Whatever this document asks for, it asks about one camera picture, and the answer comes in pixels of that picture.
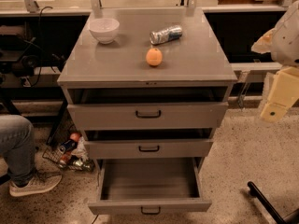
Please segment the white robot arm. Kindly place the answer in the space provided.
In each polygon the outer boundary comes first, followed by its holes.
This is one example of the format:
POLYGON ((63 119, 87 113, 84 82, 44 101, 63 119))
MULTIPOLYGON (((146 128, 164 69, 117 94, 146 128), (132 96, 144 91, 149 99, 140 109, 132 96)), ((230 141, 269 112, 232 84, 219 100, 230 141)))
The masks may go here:
POLYGON ((282 67, 267 74, 263 85, 260 119, 274 123, 299 100, 299 2, 294 2, 274 28, 251 47, 256 53, 271 53, 282 67))

